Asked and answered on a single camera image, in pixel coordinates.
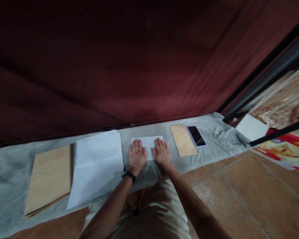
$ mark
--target forearm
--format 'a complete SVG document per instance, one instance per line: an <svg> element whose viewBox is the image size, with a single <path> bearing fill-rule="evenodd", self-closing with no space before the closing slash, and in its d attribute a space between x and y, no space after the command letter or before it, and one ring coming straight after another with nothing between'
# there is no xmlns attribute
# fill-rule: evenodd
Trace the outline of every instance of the forearm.
<svg viewBox="0 0 299 239"><path fill-rule="evenodd" d="M93 217L80 239L111 237L132 184L130 177L124 177L121 180Z"/></svg>
<svg viewBox="0 0 299 239"><path fill-rule="evenodd" d="M208 207L196 195L194 190L188 185L172 163L165 168L165 171L172 181L184 210L193 226L196 226L194 224L199 220L213 216Z"/></svg>
<svg viewBox="0 0 299 239"><path fill-rule="evenodd" d="M165 167L165 171L172 181L180 202L195 228L198 237L230 239L227 232L223 229L203 201L196 195L194 190L188 185L185 179L180 175L175 166L170 163L167 167Z"/></svg>

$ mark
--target tile floor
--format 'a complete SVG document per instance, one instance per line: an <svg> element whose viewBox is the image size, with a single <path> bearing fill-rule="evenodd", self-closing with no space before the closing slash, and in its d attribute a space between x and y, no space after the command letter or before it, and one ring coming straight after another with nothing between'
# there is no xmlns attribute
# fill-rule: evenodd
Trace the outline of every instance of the tile floor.
<svg viewBox="0 0 299 239"><path fill-rule="evenodd" d="M247 151L184 177L232 238L299 238L299 170ZM86 213L87 208L10 238L78 238Z"/></svg>

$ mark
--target gray fabric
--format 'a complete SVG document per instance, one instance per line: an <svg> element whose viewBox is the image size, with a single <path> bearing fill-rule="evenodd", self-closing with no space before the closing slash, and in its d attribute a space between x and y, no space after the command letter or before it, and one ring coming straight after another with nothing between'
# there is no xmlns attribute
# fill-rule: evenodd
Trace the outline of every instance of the gray fabric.
<svg viewBox="0 0 299 239"><path fill-rule="evenodd" d="M123 161L128 168L128 146L133 137L163 135L168 143L171 158L180 173L185 173L209 163L217 162L240 154L250 148L245 138L234 128L222 121L218 113L195 118L120 129ZM207 146L197 148L198 154L180 157L171 134L170 125L195 125ZM68 197L45 211L28 219L22 219L33 160L36 154L75 143L76 140L98 133L33 142L0 148L0 238L9 237L18 231L31 228L39 223L62 217L95 202L104 201L109 194L98 197L66 211ZM149 187L162 180L163 175L155 161L146 162L131 192Z"/></svg>

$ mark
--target kraft paper envelope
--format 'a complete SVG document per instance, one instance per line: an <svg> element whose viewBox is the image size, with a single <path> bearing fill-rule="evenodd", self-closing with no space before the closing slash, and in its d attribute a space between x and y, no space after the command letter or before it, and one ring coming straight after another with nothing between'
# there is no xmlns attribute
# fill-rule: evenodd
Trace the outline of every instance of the kraft paper envelope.
<svg viewBox="0 0 299 239"><path fill-rule="evenodd" d="M71 147L66 145L34 159L24 217L43 211L71 191Z"/></svg>
<svg viewBox="0 0 299 239"><path fill-rule="evenodd" d="M197 154L195 146L183 124L169 126L180 157Z"/></svg>

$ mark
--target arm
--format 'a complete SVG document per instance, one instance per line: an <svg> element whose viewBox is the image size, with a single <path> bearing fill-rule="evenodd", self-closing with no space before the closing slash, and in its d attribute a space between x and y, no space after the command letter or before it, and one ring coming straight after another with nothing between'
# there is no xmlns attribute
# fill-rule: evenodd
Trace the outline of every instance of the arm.
<svg viewBox="0 0 299 239"><path fill-rule="evenodd" d="M129 171L137 177L146 161L146 149L142 148L141 141L133 141L130 145ZM122 212L127 194L132 186L132 179L124 177L107 198L97 214L81 234L80 239L110 238Z"/></svg>
<svg viewBox="0 0 299 239"><path fill-rule="evenodd" d="M231 237L171 162L167 143L157 139L155 140L155 145L156 149L152 149L155 160L165 170L172 181L180 202L193 224L198 237L230 239Z"/></svg>

